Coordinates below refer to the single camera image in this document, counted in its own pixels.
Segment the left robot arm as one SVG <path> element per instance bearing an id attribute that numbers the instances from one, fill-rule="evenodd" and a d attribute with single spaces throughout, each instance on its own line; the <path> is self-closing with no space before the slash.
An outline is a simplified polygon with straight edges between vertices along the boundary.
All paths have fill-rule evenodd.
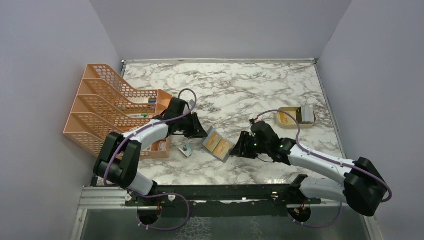
<path id="1" fill-rule="evenodd" d="M 146 125 L 124 134 L 109 133 L 93 173 L 107 182 L 138 193 L 138 199 L 144 205 L 152 205 L 157 200 L 157 183 L 138 172 L 141 152 L 176 132 L 189 139 L 205 138 L 208 134 L 192 110 L 187 101 L 174 97 L 168 108 Z"/>

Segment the grey card holder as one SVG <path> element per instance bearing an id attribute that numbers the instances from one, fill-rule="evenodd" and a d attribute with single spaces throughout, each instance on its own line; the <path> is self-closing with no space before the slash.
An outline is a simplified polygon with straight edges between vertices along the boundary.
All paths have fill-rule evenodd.
<path id="1" fill-rule="evenodd" d="M 226 163 L 235 144 L 219 134 L 214 127 L 210 127 L 206 133 L 201 145 L 211 156 Z"/>

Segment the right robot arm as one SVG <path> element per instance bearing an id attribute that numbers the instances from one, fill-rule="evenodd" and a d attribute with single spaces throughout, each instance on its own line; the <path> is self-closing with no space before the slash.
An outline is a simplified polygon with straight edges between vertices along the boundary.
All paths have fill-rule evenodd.
<path id="1" fill-rule="evenodd" d="M 372 217 L 388 193 L 385 180 L 367 158 L 343 159 L 303 147 L 291 138 L 280 138 L 264 121 L 242 131 L 229 153 L 246 159 L 268 155 L 274 163 L 301 167 L 324 176 L 305 177 L 288 190 L 289 199 L 300 204 L 306 199 L 329 199 L 349 205 L 357 213 Z"/>

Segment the gold credit card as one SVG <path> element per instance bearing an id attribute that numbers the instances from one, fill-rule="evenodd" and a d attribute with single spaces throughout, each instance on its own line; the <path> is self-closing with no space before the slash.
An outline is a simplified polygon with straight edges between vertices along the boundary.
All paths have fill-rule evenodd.
<path id="1" fill-rule="evenodd" d="M 203 141 L 202 145 L 210 152 L 213 152 L 215 148 L 218 146 L 222 137 L 215 130 L 211 131 L 208 136 Z"/>
<path id="2" fill-rule="evenodd" d="M 234 144 L 227 139 L 222 139 L 212 154 L 220 160 L 224 160 L 231 149 L 234 147 Z"/>

